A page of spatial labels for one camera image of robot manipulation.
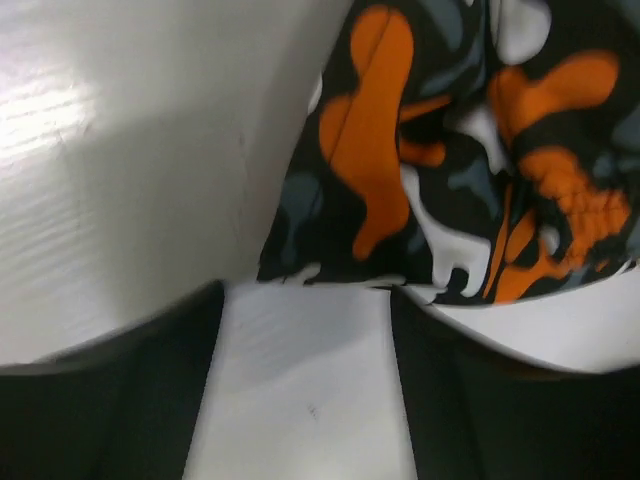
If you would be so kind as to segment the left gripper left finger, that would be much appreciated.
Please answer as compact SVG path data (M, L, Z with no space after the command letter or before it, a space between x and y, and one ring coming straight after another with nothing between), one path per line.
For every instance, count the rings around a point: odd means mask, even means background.
M2 478L182 478L224 300L213 282L139 326L2 367Z

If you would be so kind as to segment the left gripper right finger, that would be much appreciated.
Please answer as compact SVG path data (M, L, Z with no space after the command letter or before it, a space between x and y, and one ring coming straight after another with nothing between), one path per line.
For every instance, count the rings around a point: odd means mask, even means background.
M390 296L421 479L635 479L639 371L564 373L519 361Z

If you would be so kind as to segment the orange black camouflage shorts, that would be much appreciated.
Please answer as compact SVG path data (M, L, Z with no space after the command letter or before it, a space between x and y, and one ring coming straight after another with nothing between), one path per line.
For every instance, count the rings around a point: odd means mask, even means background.
M355 1L262 282L506 304L639 262L635 1Z

